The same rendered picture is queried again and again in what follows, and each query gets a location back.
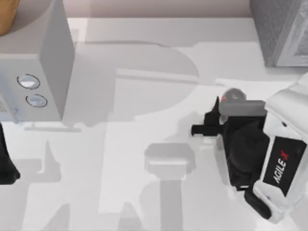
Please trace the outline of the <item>grey round object red mark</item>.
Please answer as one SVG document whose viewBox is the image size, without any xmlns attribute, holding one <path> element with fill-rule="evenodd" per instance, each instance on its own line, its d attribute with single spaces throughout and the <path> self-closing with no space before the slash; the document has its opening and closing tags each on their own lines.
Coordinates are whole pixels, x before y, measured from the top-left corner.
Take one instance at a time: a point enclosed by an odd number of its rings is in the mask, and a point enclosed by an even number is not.
<svg viewBox="0 0 308 231">
<path fill-rule="evenodd" d="M 230 88 L 224 92 L 221 97 L 221 101 L 245 101 L 247 99 L 246 94 L 238 88 Z"/>
</svg>

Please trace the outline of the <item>pale grey rounded box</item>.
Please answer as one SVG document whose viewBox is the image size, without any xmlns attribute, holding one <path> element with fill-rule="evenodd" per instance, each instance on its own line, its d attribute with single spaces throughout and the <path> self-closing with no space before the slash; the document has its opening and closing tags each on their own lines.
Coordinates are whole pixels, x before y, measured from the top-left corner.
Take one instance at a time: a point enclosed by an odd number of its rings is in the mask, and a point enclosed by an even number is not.
<svg viewBox="0 0 308 231">
<path fill-rule="evenodd" d="M 222 116 L 265 116 L 265 102 L 262 100 L 223 101 L 218 105 L 218 111 Z"/>
</svg>

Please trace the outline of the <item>grey cabinet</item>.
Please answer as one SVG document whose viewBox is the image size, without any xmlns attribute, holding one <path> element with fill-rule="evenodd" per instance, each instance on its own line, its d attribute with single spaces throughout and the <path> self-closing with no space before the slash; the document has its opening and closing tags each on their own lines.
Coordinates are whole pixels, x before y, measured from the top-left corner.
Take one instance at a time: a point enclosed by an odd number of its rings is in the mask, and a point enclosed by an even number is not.
<svg viewBox="0 0 308 231">
<path fill-rule="evenodd" d="M 266 67 L 308 67 L 308 0 L 249 0 Z"/>
</svg>

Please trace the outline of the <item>small round microwave knob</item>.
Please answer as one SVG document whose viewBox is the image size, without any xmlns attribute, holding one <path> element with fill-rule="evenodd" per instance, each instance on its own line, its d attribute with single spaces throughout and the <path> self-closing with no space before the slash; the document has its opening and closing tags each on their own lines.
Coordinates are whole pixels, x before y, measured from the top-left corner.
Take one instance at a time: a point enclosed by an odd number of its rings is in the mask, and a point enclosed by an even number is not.
<svg viewBox="0 0 308 231">
<path fill-rule="evenodd" d="M 26 96 L 26 102 L 30 106 L 36 107 L 36 108 L 42 108 L 42 107 L 45 107 L 48 104 L 47 99 L 44 96 L 39 95 L 39 94 Z"/>
</svg>

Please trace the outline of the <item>pale microwave oven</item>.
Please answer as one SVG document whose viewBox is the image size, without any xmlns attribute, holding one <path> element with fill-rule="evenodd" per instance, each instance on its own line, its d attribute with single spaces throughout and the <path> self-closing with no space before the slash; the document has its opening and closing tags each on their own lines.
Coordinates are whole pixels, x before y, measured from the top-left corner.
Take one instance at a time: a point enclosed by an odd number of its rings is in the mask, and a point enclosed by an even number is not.
<svg viewBox="0 0 308 231">
<path fill-rule="evenodd" d="M 0 121 L 61 121 L 74 63 L 74 44 L 63 0 L 20 0 L 10 32 L 0 37 Z M 31 74 L 37 89 L 21 87 L 17 77 Z M 39 94 L 48 104 L 30 106 Z"/>
</svg>

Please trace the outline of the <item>large round microwave knob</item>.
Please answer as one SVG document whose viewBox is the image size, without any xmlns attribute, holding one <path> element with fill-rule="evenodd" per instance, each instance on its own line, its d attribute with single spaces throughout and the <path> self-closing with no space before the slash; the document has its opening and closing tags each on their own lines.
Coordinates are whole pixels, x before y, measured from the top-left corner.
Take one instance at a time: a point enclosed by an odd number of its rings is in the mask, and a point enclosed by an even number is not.
<svg viewBox="0 0 308 231">
<path fill-rule="evenodd" d="M 40 86 L 40 80 L 31 74 L 24 74 L 17 77 L 18 84 L 29 90 L 37 89 Z"/>
</svg>

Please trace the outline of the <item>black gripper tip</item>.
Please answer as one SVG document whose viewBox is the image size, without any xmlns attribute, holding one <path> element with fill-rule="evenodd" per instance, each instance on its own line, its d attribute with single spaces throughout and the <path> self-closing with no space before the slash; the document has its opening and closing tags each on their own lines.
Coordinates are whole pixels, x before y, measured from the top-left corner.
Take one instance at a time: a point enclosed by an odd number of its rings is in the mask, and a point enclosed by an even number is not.
<svg viewBox="0 0 308 231">
<path fill-rule="evenodd" d="M 12 185 L 20 177 L 20 172 L 8 153 L 3 127 L 0 123 L 0 185 Z"/>
</svg>

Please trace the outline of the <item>brown rounded object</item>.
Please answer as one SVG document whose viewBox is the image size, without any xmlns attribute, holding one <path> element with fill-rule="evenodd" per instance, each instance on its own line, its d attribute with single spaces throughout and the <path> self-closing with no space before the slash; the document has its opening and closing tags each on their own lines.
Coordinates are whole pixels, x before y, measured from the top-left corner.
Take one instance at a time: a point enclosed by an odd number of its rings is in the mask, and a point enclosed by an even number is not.
<svg viewBox="0 0 308 231">
<path fill-rule="evenodd" d="M 0 0 L 0 36 L 8 33 L 16 16 L 19 0 Z"/>
</svg>

